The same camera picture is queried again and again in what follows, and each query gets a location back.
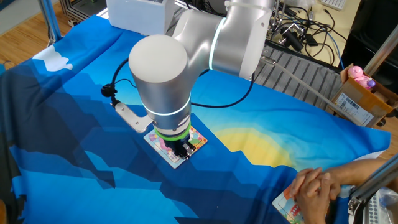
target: tablecloth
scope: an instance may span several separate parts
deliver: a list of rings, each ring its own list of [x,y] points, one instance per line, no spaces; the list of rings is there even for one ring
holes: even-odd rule
[[[208,143],[172,169],[143,139],[153,127],[136,133],[100,93],[142,38],[94,16],[0,76],[0,198],[12,222],[287,223],[271,202],[298,170],[389,147],[387,132],[254,85],[236,106],[192,106],[192,125]],[[121,78],[132,80],[128,66]],[[210,71],[192,101],[228,104],[248,87]],[[130,83],[116,88],[145,115]],[[348,222],[347,203],[339,198],[335,223]]]

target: toy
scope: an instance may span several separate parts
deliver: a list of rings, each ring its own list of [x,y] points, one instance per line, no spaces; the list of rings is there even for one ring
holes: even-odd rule
[[[362,68],[359,66],[353,66],[352,68],[350,68],[348,70],[348,76],[353,78],[356,82],[358,82],[367,90],[376,85],[376,82],[372,78],[364,75]]]

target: colorful card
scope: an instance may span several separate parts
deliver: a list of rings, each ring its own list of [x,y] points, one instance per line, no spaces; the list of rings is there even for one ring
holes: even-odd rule
[[[272,205],[292,224],[304,224],[304,217],[300,207],[290,196],[290,186],[286,188],[273,202]]]
[[[190,140],[189,142],[196,147],[195,152],[203,147],[204,144],[207,143],[207,139],[203,137],[195,128],[191,126],[189,130]],[[144,136],[145,141],[147,141],[150,146],[152,146],[160,156],[163,157],[166,162],[170,164],[174,169],[181,165],[186,159],[182,159],[176,156],[173,150],[169,147],[166,147],[164,140],[160,138],[155,130],[152,130],[150,133]]]

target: human hand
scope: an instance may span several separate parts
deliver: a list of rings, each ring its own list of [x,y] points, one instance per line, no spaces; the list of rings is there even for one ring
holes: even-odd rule
[[[325,224],[325,215],[330,203],[330,180],[329,173],[321,179],[321,189],[311,191],[311,184],[317,181],[319,169],[313,170],[305,176],[305,180],[296,195],[297,205],[300,207],[306,224]]]
[[[317,189],[321,187],[321,180],[325,176],[325,174],[322,174],[321,167],[315,170],[312,168],[304,169],[297,174],[296,178],[292,182],[290,190],[290,196],[292,198],[295,198],[297,193],[300,191],[300,188],[304,184],[306,175],[308,175],[313,171],[315,171],[313,175],[317,175],[317,177],[311,182],[310,186],[308,187],[307,194],[309,197],[314,196],[314,193],[317,191]],[[336,200],[338,194],[340,194],[341,191],[340,180],[338,178],[338,174],[333,169],[330,169],[328,173],[330,174],[330,193],[329,193],[330,200]]]

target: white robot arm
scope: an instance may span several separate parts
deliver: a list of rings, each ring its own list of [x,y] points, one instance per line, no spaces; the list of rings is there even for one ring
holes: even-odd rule
[[[178,156],[193,152],[189,140],[190,92],[199,74],[217,70],[245,79],[254,73],[267,35],[274,0],[226,1],[227,17],[186,11],[173,37],[153,35],[131,50],[129,66],[147,116],[120,102],[116,111],[136,131],[153,123]]]

